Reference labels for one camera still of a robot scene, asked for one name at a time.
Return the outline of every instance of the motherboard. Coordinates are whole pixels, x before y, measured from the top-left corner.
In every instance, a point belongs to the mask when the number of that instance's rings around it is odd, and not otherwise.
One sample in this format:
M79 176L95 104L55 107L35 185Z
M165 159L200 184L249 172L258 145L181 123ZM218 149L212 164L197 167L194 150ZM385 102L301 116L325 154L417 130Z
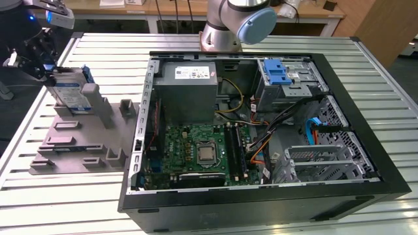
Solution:
M185 182L185 188L260 183L257 167L248 168L245 155L238 154L252 141L246 125L167 125L165 139L165 156L150 161L150 189L183 188Z

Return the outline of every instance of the blue light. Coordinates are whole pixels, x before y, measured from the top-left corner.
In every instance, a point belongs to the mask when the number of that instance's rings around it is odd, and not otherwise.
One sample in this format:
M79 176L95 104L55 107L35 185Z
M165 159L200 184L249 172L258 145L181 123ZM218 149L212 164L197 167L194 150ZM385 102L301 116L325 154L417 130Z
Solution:
M47 22L49 23L51 22L51 16L53 16L51 11L47 11Z

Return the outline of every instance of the warning sticker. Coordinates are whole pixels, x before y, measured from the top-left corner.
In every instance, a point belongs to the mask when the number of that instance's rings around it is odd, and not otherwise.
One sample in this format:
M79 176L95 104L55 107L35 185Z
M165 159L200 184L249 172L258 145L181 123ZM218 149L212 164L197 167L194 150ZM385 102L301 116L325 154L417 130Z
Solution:
M210 79L210 68L177 67L175 79Z

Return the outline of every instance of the wooden desk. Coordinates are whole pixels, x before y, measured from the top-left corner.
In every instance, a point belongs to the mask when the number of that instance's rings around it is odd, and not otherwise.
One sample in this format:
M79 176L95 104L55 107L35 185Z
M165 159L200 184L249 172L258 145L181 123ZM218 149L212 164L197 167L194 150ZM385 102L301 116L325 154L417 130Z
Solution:
M325 24L321 36L332 36L337 28L338 22L345 18L346 14L336 7L334 11L325 10L324 4L326 0L317 0L318 5L312 0L305 0L298 8L300 22L312 24ZM147 0L145 5L126 5L125 8L101 9L101 0L65 0L70 9L73 9L77 19L101 19L101 20L147 20L150 33L158 33L158 10L155 0ZM192 0L192 10L194 20L206 21L208 1ZM175 2L170 0L159 0L161 14L163 20L177 19ZM179 20L190 20L190 12L188 0L178 0ZM296 19L278 17L278 23L294 23Z

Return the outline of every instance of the metal slotted table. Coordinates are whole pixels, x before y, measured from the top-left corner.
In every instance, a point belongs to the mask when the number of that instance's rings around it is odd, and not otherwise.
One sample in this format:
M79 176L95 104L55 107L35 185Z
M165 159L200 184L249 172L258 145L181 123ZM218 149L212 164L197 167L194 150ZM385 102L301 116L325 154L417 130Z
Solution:
M150 51L198 51L198 35L94 34L73 38L59 63L87 64L110 102L141 102ZM413 192L340 221L228 228L179 234L417 234L418 107L362 45L350 38L272 36L253 52L326 55L336 73ZM142 234L118 213L123 173L38 175L30 163L54 120L55 100L43 88L0 159L0 234Z

